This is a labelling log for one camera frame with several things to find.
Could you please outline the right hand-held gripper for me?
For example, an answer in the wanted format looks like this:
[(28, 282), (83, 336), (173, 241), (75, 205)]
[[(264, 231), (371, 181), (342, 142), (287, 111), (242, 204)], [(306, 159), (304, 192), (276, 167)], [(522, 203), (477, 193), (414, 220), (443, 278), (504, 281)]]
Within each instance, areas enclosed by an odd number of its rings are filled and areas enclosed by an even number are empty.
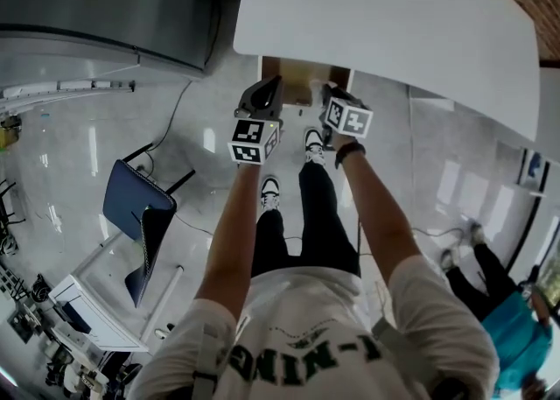
[(321, 89), (323, 143), (332, 148), (333, 133), (354, 138), (363, 138), (373, 118), (373, 111), (361, 99), (340, 86), (324, 85)]

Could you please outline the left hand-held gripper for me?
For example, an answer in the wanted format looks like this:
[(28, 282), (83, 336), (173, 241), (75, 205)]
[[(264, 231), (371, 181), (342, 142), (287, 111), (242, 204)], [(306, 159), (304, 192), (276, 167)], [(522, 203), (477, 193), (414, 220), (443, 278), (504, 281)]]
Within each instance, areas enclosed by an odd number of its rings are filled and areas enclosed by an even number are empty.
[(258, 81), (241, 95), (237, 124), (227, 143), (235, 163), (263, 165), (280, 142), (284, 83), (279, 75)]

